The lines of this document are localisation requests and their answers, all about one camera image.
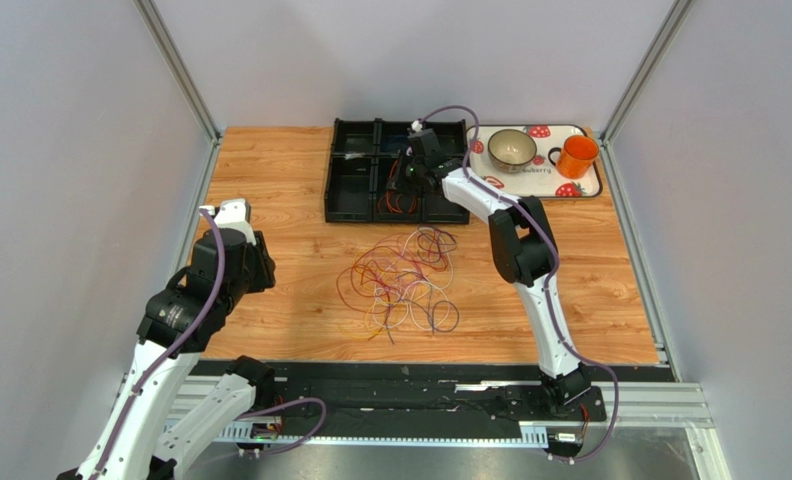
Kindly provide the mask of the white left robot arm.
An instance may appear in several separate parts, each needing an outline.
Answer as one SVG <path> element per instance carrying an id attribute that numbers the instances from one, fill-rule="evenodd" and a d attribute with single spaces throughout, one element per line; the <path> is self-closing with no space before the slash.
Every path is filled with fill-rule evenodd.
<path id="1" fill-rule="evenodd" d="M 275 371 L 248 356 L 173 428 L 165 427 L 184 381 L 243 296 L 275 285 L 261 232 L 236 221 L 196 241 L 190 265 L 148 301 L 130 372 L 89 456 L 62 479 L 181 479 L 243 413 L 273 406 Z"/>

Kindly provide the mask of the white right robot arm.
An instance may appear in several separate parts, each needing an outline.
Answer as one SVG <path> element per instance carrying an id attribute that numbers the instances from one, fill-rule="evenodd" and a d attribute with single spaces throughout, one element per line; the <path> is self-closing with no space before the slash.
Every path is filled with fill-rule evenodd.
<path id="1" fill-rule="evenodd" d="M 557 418 L 586 415 L 592 381 L 565 323 L 558 249 L 541 201 L 506 194 L 476 175 L 467 159 L 449 158 L 421 122 L 410 127 L 407 142 L 389 189 L 441 196 L 487 225 L 493 264 L 517 292 L 537 346 L 544 409 Z"/>

